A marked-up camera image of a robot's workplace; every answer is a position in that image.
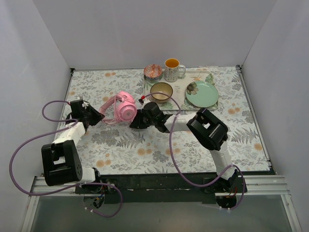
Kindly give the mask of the pink headphones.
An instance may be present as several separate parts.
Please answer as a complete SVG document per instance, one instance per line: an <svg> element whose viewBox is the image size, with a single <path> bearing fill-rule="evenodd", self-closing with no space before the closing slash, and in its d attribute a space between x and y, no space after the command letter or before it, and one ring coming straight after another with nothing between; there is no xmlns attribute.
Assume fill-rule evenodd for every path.
<svg viewBox="0 0 309 232"><path fill-rule="evenodd" d="M109 98L99 109L99 113L105 115L107 109L113 105L113 118L103 118L101 121L108 125L121 122L132 122L137 115L137 107L133 96L120 91Z"/></svg>

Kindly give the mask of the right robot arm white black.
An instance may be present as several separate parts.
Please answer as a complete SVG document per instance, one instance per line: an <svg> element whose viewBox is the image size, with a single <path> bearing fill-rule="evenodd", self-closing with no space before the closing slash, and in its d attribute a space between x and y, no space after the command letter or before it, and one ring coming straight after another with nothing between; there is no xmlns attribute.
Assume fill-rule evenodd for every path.
<svg viewBox="0 0 309 232"><path fill-rule="evenodd" d="M206 184L195 184L189 181L181 173L175 159L172 158L177 172L188 184L205 188L218 183L219 188L224 192L229 192L235 188L238 175L227 150L228 128L208 109L200 108L196 113L187 115L172 115L161 111L155 102L148 102L137 111L129 127L143 130L150 126L154 126L162 133L169 134L170 152L172 152L172 133L174 131L192 132L200 144L210 151L215 163L217 177Z"/></svg>

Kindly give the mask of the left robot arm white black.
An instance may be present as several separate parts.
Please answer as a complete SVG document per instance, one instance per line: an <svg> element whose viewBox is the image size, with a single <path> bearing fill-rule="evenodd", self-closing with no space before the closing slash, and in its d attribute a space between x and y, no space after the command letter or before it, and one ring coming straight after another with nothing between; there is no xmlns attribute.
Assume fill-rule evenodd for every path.
<svg viewBox="0 0 309 232"><path fill-rule="evenodd" d="M90 126L97 125L104 115L84 100L69 102L71 113L66 118L65 130L52 143L41 148L45 181L48 186L66 183L86 183L92 193L102 190L96 168L84 168L77 152L77 144Z"/></svg>

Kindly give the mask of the beige brown bowl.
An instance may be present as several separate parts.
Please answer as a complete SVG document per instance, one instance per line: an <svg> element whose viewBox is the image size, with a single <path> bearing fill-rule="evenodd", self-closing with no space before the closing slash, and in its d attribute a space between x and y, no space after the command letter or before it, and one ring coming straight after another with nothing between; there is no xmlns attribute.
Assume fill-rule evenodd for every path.
<svg viewBox="0 0 309 232"><path fill-rule="evenodd" d="M151 87L150 93L152 94L152 99L156 103L165 103L172 96L173 88L168 83L159 82Z"/></svg>

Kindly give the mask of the floral serving tray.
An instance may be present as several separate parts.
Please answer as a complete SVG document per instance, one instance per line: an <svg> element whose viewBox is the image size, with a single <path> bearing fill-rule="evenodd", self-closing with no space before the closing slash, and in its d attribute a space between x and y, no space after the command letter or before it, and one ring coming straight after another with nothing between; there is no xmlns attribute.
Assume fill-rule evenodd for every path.
<svg viewBox="0 0 309 232"><path fill-rule="evenodd" d="M168 83L173 88L172 97L176 100L179 106L177 106L174 103L174 101L168 100L165 103L159 104L160 109L161 110L177 110L179 108L181 108L182 110L199 109L200 107L196 107L192 105L185 96L186 87L191 82L194 82L194 81L205 81L205 82L212 84L215 87L214 76L211 72L205 71L205 70L187 70L184 78L179 78L175 82ZM207 109L209 110L217 109L218 105L219 105L219 100L215 105L208 107Z"/></svg>

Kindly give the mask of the red patterned small bowl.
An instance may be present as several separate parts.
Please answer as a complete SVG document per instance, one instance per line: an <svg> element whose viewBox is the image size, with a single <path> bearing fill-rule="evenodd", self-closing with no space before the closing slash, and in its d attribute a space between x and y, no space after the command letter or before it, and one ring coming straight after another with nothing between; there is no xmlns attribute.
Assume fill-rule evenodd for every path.
<svg viewBox="0 0 309 232"><path fill-rule="evenodd" d="M143 70L145 79L156 80L162 75L162 67L158 64L150 64Z"/></svg>

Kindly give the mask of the floral mug orange inside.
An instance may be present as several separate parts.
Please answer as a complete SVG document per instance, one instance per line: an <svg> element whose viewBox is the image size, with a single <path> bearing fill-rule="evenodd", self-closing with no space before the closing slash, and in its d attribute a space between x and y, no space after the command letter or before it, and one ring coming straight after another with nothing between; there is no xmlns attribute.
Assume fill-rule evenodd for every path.
<svg viewBox="0 0 309 232"><path fill-rule="evenodd" d="M175 58L169 58L165 61L164 78L168 82L175 82L179 78L184 78L186 74L186 67L181 65Z"/></svg>

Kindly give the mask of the mint green plate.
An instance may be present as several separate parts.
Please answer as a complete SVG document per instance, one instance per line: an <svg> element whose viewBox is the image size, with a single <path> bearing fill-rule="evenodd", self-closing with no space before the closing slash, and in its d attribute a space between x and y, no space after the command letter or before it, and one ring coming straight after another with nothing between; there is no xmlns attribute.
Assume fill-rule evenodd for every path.
<svg viewBox="0 0 309 232"><path fill-rule="evenodd" d="M185 96L192 105L201 108L211 107L219 99L216 87L205 81L191 82L185 89Z"/></svg>

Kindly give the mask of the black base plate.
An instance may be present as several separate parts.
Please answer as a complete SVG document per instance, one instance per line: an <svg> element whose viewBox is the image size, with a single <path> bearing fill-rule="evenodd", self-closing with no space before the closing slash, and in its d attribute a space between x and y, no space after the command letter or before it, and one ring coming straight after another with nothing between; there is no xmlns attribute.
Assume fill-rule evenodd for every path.
<svg viewBox="0 0 309 232"><path fill-rule="evenodd" d="M230 180L220 178L214 184L216 173L185 173L185 177L196 186L187 183L176 174L117 174L102 175L104 186L82 186L75 189L76 194L102 197L106 204L124 203L216 203L216 194L229 195L247 192L247 186L239 172Z"/></svg>

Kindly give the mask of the aluminium frame rail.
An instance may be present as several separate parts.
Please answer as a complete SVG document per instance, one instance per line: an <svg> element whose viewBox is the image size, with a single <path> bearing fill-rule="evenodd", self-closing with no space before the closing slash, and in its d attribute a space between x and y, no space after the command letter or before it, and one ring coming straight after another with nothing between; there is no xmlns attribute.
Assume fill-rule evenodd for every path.
<svg viewBox="0 0 309 232"><path fill-rule="evenodd" d="M71 196L75 194L76 187L70 187L65 190L49 194L42 195L43 193L54 192L68 186L72 186L73 183L58 185L58 186L48 186L45 182L44 177L34 177L30 192L32 193L30 196L43 196L43 197L51 197L51 196Z"/></svg>

